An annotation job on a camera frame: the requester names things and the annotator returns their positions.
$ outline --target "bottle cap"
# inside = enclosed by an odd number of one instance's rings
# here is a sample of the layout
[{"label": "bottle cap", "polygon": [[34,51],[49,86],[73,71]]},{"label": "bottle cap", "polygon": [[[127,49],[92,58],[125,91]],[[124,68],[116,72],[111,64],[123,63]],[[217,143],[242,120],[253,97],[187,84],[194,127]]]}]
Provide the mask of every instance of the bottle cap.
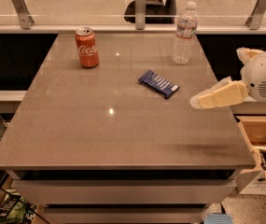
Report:
[{"label": "bottle cap", "polygon": [[196,9],[196,6],[197,5],[195,2],[192,2],[192,1],[187,2],[187,9],[193,10],[193,9]]}]

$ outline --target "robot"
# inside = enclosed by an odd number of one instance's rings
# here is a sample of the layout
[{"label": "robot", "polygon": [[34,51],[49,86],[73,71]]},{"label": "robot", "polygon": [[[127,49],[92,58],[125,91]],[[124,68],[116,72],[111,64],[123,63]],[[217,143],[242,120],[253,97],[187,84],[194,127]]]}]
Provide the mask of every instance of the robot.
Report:
[{"label": "robot", "polygon": [[193,96],[189,101],[192,107],[207,109],[238,105],[248,98],[266,102],[266,51],[240,48],[236,52],[245,65],[241,70],[242,80],[223,78],[212,88]]}]

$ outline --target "can top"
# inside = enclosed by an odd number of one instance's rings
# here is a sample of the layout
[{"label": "can top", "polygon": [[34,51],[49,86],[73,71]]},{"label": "can top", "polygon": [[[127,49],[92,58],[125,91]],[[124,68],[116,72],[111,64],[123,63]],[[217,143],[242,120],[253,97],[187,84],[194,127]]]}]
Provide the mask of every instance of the can top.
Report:
[{"label": "can top", "polygon": [[89,27],[82,27],[76,30],[76,34],[78,35],[90,35],[93,30]]}]

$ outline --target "gray tabletop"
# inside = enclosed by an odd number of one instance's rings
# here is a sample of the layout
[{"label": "gray tabletop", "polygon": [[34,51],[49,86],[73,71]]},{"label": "gray tabletop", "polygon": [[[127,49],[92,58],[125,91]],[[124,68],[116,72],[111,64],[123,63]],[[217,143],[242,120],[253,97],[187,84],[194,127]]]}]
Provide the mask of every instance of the gray tabletop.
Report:
[{"label": "gray tabletop", "polygon": [[[255,165],[231,110],[194,110],[216,81],[198,41],[171,61],[172,34],[96,34],[100,64],[82,68],[60,34],[0,142],[0,169],[234,169]],[[180,89],[168,100],[146,70]]]}]

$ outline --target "bottle label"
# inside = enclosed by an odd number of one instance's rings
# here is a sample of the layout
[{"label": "bottle label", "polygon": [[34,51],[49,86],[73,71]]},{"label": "bottle label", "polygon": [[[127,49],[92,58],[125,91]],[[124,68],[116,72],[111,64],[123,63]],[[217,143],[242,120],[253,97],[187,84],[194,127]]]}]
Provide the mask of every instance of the bottle label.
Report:
[{"label": "bottle label", "polygon": [[182,20],[178,23],[176,35],[187,39],[192,39],[196,35],[197,22]]}]

